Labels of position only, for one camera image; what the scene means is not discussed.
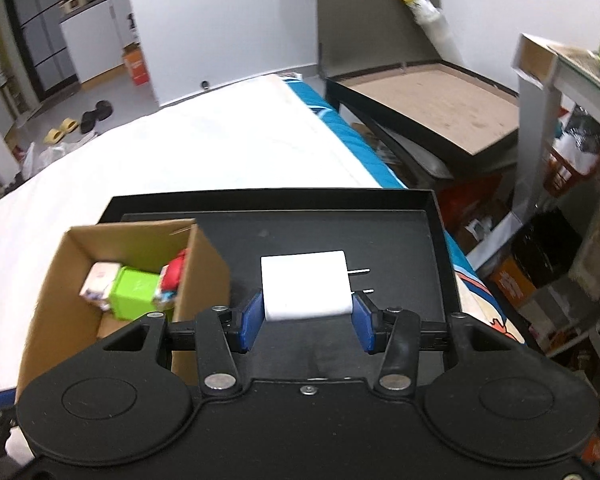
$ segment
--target storage box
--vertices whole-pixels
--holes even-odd
[[[536,287],[518,264],[509,256],[491,275],[493,281],[514,307],[522,305],[535,291]]]
[[[518,138],[515,92],[445,61],[334,76],[326,94],[460,166],[492,162]]]
[[[125,47],[122,59],[125,62],[129,76],[134,80],[136,86],[149,81],[149,73],[146,70],[142,50],[140,50],[140,46],[137,43],[132,43]]]
[[[229,269],[195,221],[122,222],[69,229],[40,290],[20,364],[17,394],[98,337],[120,328],[121,323],[103,316],[79,295],[95,262],[120,262],[159,273],[185,248],[189,254],[174,321],[193,319],[200,311],[229,301]],[[174,352],[171,370],[187,384],[195,384],[195,359],[195,352]]]

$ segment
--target white sheet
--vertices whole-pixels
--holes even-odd
[[[259,187],[379,187],[277,76],[219,89],[110,130],[0,200],[0,390],[62,234],[113,196]]]

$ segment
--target black slipper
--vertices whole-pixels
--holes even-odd
[[[96,110],[83,113],[82,119],[80,120],[80,133],[84,135],[93,130],[96,127],[96,119]]]
[[[109,101],[98,101],[96,103],[96,114],[99,121],[104,121],[113,113],[113,106]]]

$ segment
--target plastic bag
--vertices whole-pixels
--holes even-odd
[[[22,163],[22,177],[24,180],[29,180],[56,160],[63,158],[67,153],[74,152],[90,140],[95,139],[97,135],[96,132],[91,132],[86,134],[79,142],[58,142],[41,153],[37,153],[36,143],[32,142]]]

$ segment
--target red object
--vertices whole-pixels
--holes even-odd
[[[544,177],[544,188],[554,198],[561,197],[577,183],[590,179],[598,170],[599,165],[600,154],[591,171],[583,175],[574,170],[573,166],[560,153],[555,151],[555,148],[552,148]]]
[[[176,291],[180,285],[182,269],[184,269],[184,259],[187,256],[188,249],[183,249],[173,260],[169,262],[167,271],[164,273],[160,289],[163,292]]]
[[[438,191],[440,215],[446,230],[453,233],[462,227],[467,215],[493,197],[501,180],[502,175],[497,173]]]
[[[125,55],[122,58],[125,61],[126,70],[136,86],[149,81],[149,73],[146,70],[142,51],[136,44],[126,46]]]

